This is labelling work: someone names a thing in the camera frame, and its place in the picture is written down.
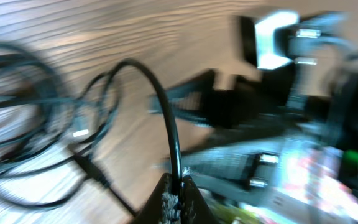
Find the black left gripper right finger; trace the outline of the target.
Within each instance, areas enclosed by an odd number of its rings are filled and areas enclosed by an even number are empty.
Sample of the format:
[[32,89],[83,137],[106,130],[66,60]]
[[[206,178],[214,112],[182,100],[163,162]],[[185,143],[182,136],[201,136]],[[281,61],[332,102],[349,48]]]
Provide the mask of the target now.
[[183,178],[181,224],[218,224],[190,176]]

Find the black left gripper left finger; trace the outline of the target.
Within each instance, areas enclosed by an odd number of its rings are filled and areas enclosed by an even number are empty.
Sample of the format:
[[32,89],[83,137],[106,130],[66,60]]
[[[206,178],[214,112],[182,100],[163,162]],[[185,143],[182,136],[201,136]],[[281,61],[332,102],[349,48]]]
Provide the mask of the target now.
[[129,224],[159,224],[163,213],[162,195],[170,190],[170,184],[171,175],[163,174],[141,211]]

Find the black cable removed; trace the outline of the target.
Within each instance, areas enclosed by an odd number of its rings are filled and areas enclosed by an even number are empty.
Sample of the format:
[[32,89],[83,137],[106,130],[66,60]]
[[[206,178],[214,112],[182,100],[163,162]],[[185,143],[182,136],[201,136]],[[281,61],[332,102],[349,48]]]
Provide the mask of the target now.
[[54,202],[27,203],[0,194],[1,201],[28,210],[53,210],[65,205],[88,180],[94,180],[73,155],[89,157],[97,165],[94,152],[111,129],[121,104],[118,73],[109,88],[105,88],[108,78],[103,77],[85,96],[89,83],[79,95],[72,95],[61,75],[38,55],[0,42],[0,181],[43,174],[72,162],[83,172]]
[[[83,96],[87,94],[90,88],[98,82],[103,77],[107,77],[105,88],[109,88],[114,76],[124,67],[132,66],[138,69],[144,76],[149,79],[149,82],[153,86],[157,98],[160,103],[160,107],[162,109],[162,113],[165,120],[168,143],[170,148],[170,162],[171,162],[171,178],[172,186],[170,193],[173,195],[180,195],[182,191],[182,169],[181,169],[181,152],[180,152],[180,142],[178,138],[177,125],[175,122],[174,114],[172,113],[171,106],[168,102],[168,98],[166,96],[165,90],[161,86],[157,77],[142,63],[132,58],[126,58],[120,61],[112,70],[108,71],[108,73],[100,74],[93,78],[86,88],[83,91]],[[101,169],[92,163],[92,160],[89,157],[79,156],[78,154],[74,154],[73,158],[76,163],[84,170],[88,178],[93,178],[97,182],[99,182],[102,186],[106,188],[110,188],[111,184],[107,180],[106,176],[103,174]]]

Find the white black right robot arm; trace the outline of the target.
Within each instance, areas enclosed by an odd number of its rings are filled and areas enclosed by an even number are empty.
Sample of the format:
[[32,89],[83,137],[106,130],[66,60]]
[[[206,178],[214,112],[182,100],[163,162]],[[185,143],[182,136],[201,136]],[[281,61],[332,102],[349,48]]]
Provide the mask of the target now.
[[358,51],[344,14],[261,9],[236,16],[259,81],[214,87],[209,68],[167,90],[178,119],[212,129],[181,157],[222,223],[358,223]]

